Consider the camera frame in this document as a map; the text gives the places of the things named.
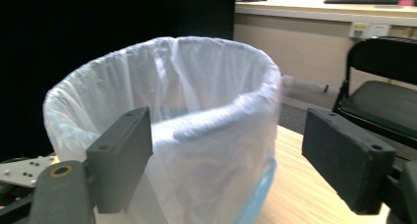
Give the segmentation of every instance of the white plastic bag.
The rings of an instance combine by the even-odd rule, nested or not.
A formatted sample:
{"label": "white plastic bag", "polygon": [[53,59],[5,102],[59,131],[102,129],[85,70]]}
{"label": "white plastic bag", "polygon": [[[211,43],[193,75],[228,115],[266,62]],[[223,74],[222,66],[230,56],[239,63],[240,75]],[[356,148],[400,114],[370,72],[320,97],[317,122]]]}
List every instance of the white plastic bag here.
{"label": "white plastic bag", "polygon": [[154,155],[131,218],[252,223],[276,166],[279,97],[279,70],[263,51],[218,38],[160,37],[83,65],[49,90],[43,114],[58,157],[83,161],[118,117],[148,106]]}

